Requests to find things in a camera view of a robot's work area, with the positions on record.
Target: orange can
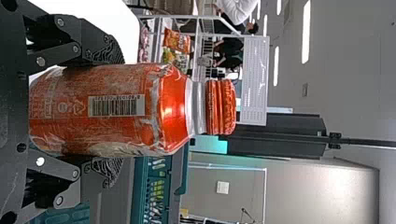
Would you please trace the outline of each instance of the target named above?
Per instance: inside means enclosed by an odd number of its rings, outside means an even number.
[[[227,82],[221,82],[216,94],[233,97],[233,103],[221,106],[221,123],[217,120],[216,125],[224,126],[223,131],[213,134],[230,133],[235,124],[234,115],[225,118],[225,110],[236,113],[233,84],[223,83]],[[167,64],[55,68],[31,86],[31,139],[43,150],[63,154],[171,155],[193,135],[207,132],[207,104],[192,94],[194,88],[199,88],[196,86]],[[205,85],[203,93],[209,94]],[[193,104],[202,105],[198,108],[204,110],[205,116],[194,116]],[[233,125],[225,124],[230,120]]]

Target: window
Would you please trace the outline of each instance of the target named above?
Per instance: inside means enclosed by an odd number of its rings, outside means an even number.
[[[280,15],[280,12],[282,11],[282,0],[277,0],[276,2],[276,15]]]
[[[256,18],[257,18],[258,21],[260,20],[261,12],[262,12],[262,1],[259,0],[257,2],[257,15],[256,15]]]
[[[310,30],[311,30],[311,0],[308,0],[304,6],[302,63],[307,63],[309,60]]]
[[[277,86],[277,77],[279,72],[279,47],[275,48],[274,57],[274,86]]]
[[[267,36],[267,26],[268,26],[268,15],[264,16],[264,28],[263,28],[263,35]]]

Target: person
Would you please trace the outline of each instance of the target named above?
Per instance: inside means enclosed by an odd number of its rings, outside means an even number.
[[[239,25],[248,19],[260,0],[218,0],[215,8],[221,9],[230,21]]]
[[[245,33],[249,33],[252,35],[255,35],[259,31],[259,25],[255,22],[248,22],[247,25],[245,26],[244,23],[239,23],[235,25],[228,15],[220,8],[217,8],[217,12],[220,14],[220,16],[227,21],[237,32],[240,32],[242,35]],[[180,32],[181,33],[195,33],[195,28],[196,28],[196,20],[190,20],[186,25],[183,25],[180,27]],[[218,20],[214,20],[214,28],[215,28],[215,34],[223,34],[227,35],[231,33],[230,28],[228,28],[224,23]]]
[[[223,67],[226,69],[234,70],[243,62],[244,51],[243,48],[234,52],[233,54],[224,54],[220,57],[215,57],[213,67]]]
[[[240,39],[230,37],[222,38],[213,46],[214,51],[218,52],[220,55],[234,55],[242,47],[244,47],[244,44]]]
[[[227,21],[236,31],[239,31],[242,35],[245,33],[255,35],[259,31],[259,25],[256,22],[254,22],[254,23],[248,22],[246,26],[244,23],[235,25],[235,23],[233,23],[230,20],[230,17],[226,13],[219,11],[219,14],[225,21]],[[214,21],[214,26],[215,26],[216,34],[230,34],[231,33],[231,30],[226,25],[224,25],[224,23],[222,23],[221,21]]]

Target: screw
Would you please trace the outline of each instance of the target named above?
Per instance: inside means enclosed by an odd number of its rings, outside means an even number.
[[[58,25],[59,25],[59,26],[64,26],[64,20],[62,20],[61,18],[59,18],[59,19],[57,20],[57,22],[58,22]]]
[[[91,56],[92,56],[92,53],[91,53],[91,51],[90,50],[88,50],[87,49],[87,51],[85,52],[85,54],[86,54],[86,56],[87,56],[87,58],[91,58]]]
[[[73,51],[74,51],[75,53],[77,53],[77,52],[78,52],[78,47],[77,47],[77,46],[73,46]]]
[[[44,67],[46,65],[46,60],[42,57],[38,57],[37,60],[35,61],[38,66]]]
[[[26,146],[26,144],[24,144],[24,143],[19,143],[19,144],[17,145],[17,151],[18,151],[18,152],[24,152],[24,151],[26,150],[26,148],[27,148],[27,146]]]
[[[105,40],[105,43],[108,43],[108,40],[109,40],[108,35],[105,35],[104,40]]]
[[[63,202],[64,202],[64,197],[62,197],[62,196],[59,196],[59,197],[56,199],[56,204],[57,204],[57,205],[61,205]]]
[[[104,188],[104,189],[108,189],[108,185],[109,185],[108,179],[106,179],[105,181],[103,181],[103,188]]]
[[[37,160],[35,161],[35,164],[36,164],[38,167],[41,167],[41,166],[44,165],[45,162],[46,162],[46,159],[44,159],[43,157],[39,157],[39,158],[37,158]]]
[[[73,178],[78,177],[78,170],[73,171]]]
[[[84,166],[84,173],[87,174],[91,171],[91,166],[90,165],[86,165]]]

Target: white wall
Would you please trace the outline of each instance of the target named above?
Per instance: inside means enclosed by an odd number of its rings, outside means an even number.
[[[396,1],[311,0],[307,64],[301,64],[306,0],[291,1],[292,23],[272,41],[280,46],[280,66],[269,105],[319,113],[329,131],[346,136],[396,140]],[[276,20],[274,13],[269,20]],[[396,151],[345,147],[334,155],[380,169],[380,223],[396,223]]]

